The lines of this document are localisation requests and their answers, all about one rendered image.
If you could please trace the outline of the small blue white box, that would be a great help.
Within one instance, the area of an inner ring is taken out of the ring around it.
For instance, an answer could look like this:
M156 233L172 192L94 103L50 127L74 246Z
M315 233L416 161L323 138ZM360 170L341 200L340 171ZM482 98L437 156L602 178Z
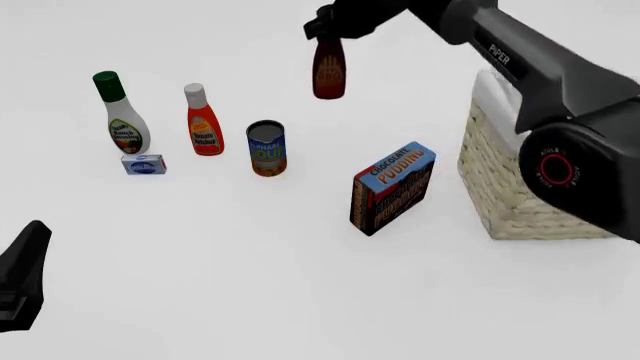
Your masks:
M160 175L167 172L162 155L124 155L121 164L128 175Z

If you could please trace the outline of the white ranch dressing bottle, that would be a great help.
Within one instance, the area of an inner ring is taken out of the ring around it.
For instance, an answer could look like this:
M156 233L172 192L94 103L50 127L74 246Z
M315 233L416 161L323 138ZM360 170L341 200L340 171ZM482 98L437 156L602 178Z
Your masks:
M134 110L115 71L101 71L92 80L105 104L107 129L115 146L125 155L142 155L151 145L146 122Z

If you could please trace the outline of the blue alphabet soup can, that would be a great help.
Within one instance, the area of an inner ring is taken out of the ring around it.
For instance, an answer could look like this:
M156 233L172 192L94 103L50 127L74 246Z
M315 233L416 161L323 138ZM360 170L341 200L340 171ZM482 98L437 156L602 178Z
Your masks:
M265 119L246 130L251 165L259 176L272 177L287 167L285 129L280 122Z

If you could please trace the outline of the cream woven basket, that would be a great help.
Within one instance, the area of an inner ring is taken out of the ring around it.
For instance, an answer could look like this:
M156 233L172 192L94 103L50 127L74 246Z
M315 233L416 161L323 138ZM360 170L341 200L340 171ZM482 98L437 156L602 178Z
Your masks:
M536 197L520 175L525 134L516 134L520 93L492 68L476 75L458 172L492 239L607 239L614 235Z

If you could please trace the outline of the chocolate pudding box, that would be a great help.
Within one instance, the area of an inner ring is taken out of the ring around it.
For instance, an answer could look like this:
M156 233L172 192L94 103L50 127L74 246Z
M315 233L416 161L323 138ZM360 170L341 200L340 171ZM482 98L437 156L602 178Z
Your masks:
M349 221L367 236L377 233L426 194L436 154L413 141L353 178Z

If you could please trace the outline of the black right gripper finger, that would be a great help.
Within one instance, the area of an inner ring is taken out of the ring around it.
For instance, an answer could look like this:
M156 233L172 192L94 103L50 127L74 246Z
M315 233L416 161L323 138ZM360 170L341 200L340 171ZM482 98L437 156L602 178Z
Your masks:
M323 19L310 20L303 26L305 37L307 40L313 38L326 38L331 35L331 23Z

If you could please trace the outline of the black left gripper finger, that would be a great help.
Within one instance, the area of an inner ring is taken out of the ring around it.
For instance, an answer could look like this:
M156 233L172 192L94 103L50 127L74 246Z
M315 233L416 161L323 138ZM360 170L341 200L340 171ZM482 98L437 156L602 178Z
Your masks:
M43 296L43 271L52 231L31 221L0 254L0 290Z

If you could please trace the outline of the red tomato ketchup bottle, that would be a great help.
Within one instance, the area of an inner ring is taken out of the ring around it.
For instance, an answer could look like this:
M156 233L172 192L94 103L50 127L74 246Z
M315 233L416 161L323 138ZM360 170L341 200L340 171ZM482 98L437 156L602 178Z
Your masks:
M190 83L184 87L184 93L194 152L201 156L221 155L224 151L224 138L219 121L207 101L204 86L201 83Z

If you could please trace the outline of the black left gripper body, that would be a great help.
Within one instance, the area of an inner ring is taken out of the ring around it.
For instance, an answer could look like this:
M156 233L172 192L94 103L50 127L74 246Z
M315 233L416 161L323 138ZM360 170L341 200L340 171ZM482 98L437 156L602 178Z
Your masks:
M28 331L44 303L41 286L0 287L0 332Z

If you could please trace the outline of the dark red bbq sauce bottle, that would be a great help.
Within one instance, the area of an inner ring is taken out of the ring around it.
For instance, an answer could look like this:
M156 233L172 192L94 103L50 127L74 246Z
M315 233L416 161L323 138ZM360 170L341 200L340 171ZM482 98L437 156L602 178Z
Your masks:
M339 38L319 38L312 68L312 87L316 98L341 98L346 89L346 60Z

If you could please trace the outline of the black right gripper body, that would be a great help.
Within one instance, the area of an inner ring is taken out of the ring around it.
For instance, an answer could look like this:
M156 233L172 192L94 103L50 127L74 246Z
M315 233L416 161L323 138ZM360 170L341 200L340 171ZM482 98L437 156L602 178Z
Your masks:
M316 19L327 20L331 23L331 35L326 38L356 38L356 35L352 32L352 29L349 28L348 24L338 17L334 5L323 5L318 8L316 11Z

